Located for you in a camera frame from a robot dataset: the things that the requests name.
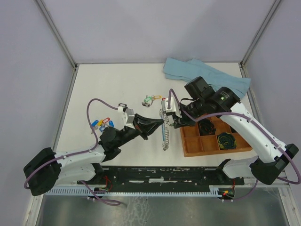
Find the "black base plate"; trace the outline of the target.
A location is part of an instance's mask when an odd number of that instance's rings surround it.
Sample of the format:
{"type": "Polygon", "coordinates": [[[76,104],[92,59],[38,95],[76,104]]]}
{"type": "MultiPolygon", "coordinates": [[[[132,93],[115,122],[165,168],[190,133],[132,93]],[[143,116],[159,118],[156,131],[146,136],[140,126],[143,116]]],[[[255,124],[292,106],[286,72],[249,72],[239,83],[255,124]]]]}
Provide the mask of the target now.
{"type": "Polygon", "coordinates": [[[207,190],[209,186],[244,185],[243,178],[230,179],[216,167],[142,167],[106,166],[97,167],[96,175],[86,182],[88,185],[105,185],[111,191],[152,192],[207,190]]]}

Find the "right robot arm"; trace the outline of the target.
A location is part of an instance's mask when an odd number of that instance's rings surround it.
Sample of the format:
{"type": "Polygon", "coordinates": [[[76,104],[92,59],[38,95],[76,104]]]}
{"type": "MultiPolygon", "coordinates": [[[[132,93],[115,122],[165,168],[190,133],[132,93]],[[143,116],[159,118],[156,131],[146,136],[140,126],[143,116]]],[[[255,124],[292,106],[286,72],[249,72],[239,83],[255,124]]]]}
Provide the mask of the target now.
{"type": "Polygon", "coordinates": [[[297,175],[295,184],[300,184],[300,172],[292,161],[298,147],[285,144],[265,129],[231,89],[222,87],[215,91],[202,77],[193,79],[184,87],[192,98],[188,105],[178,100],[173,89],[169,90],[164,101],[165,111],[173,117],[175,129],[194,126],[207,117],[216,116],[231,126],[257,154],[247,159],[224,160],[216,172],[219,183],[227,184],[237,177],[253,177],[266,185],[277,179],[289,183],[279,175],[291,164],[297,175]]]}

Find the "coloured tag key bunch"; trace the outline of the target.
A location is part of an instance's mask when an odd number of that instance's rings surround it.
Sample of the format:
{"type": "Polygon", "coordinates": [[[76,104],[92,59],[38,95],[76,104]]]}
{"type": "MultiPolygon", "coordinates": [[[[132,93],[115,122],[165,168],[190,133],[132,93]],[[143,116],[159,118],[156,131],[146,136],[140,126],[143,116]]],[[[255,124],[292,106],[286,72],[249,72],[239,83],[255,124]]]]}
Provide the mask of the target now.
{"type": "Polygon", "coordinates": [[[107,127],[114,127],[114,123],[110,119],[110,117],[107,117],[101,120],[93,121],[91,126],[92,126],[92,131],[99,130],[100,132],[103,132],[104,129],[107,127]]]}

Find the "rolled blue-yellow tie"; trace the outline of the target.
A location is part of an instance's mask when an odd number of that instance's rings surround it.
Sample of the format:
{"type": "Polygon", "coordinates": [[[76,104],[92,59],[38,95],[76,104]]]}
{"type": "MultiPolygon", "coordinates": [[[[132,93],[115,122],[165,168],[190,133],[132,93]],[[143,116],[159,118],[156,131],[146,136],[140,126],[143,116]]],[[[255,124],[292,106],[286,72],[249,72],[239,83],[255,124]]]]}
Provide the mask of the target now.
{"type": "Polygon", "coordinates": [[[221,150],[235,149],[237,147],[236,139],[232,134],[227,132],[219,134],[217,141],[221,150]]]}

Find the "wooden compartment tray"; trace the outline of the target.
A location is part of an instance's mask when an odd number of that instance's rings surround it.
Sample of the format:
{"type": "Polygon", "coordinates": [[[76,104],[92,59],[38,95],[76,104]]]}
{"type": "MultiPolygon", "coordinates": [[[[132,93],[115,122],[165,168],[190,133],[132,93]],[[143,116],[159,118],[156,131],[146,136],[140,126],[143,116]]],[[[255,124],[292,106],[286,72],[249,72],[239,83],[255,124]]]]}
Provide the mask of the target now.
{"type": "Polygon", "coordinates": [[[209,117],[208,119],[216,127],[215,135],[201,136],[199,134],[198,123],[193,127],[181,128],[182,146],[185,157],[251,151],[251,146],[231,126],[216,116],[209,117]],[[221,150],[219,148],[217,136],[223,132],[230,133],[234,136],[237,142],[235,149],[221,150]]]}

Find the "rolled orange-dotted tie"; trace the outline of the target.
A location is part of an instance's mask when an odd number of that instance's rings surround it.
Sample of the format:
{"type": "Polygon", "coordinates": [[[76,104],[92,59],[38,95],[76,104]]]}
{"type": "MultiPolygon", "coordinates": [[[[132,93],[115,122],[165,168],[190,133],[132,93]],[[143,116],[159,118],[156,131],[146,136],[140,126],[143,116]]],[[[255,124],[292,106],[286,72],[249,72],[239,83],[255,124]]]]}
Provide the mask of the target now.
{"type": "Polygon", "coordinates": [[[215,135],[216,132],[216,127],[209,119],[200,120],[198,129],[201,136],[215,135]]]}

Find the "green yellow tag key bunch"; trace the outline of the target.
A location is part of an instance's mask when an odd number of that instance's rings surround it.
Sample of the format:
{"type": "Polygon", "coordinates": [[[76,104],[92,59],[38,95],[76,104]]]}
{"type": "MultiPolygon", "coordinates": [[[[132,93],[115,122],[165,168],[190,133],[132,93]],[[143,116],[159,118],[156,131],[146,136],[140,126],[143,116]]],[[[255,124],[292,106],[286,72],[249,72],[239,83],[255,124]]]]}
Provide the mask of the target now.
{"type": "Polygon", "coordinates": [[[146,96],[146,98],[142,101],[142,106],[144,107],[150,107],[152,106],[153,102],[157,99],[161,99],[162,96],[156,95],[156,96],[146,96]]]}

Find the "light blue cloth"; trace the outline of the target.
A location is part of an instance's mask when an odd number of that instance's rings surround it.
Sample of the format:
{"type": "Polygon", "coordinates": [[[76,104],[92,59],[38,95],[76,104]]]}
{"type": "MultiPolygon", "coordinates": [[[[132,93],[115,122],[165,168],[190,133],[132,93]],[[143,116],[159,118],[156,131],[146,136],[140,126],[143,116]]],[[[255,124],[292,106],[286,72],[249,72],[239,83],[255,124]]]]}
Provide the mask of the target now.
{"type": "Polygon", "coordinates": [[[249,78],[231,76],[196,59],[183,62],[168,58],[163,67],[163,73],[167,79],[185,82],[202,77],[214,91],[227,87],[240,99],[246,95],[251,85],[249,78]]]}

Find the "large keyring holder blue handle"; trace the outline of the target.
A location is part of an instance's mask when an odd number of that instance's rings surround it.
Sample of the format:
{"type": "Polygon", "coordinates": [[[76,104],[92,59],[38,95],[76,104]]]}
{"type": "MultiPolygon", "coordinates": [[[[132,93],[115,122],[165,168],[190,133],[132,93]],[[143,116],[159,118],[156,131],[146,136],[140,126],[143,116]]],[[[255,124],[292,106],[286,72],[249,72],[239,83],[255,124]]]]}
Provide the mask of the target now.
{"type": "Polygon", "coordinates": [[[169,148],[169,118],[162,109],[160,109],[159,115],[164,121],[164,123],[161,125],[163,140],[162,147],[163,150],[166,151],[169,148]]]}

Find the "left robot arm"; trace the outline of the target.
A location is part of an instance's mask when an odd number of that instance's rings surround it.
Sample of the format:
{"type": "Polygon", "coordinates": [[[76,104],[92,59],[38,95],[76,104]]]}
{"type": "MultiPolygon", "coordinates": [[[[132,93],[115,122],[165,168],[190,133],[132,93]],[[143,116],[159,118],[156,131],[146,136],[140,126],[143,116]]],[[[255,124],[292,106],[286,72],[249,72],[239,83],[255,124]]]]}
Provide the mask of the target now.
{"type": "Polygon", "coordinates": [[[136,137],[148,140],[163,123],[163,119],[145,118],[138,114],[131,116],[131,123],[122,129],[108,126],[100,140],[92,147],[62,154],[50,147],[42,149],[23,171],[26,177],[24,188],[33,196],[45,194],[54,186],[77,181],[103,181],[102,162],[110,161],[120,154],[120,147],[136,137]]]}

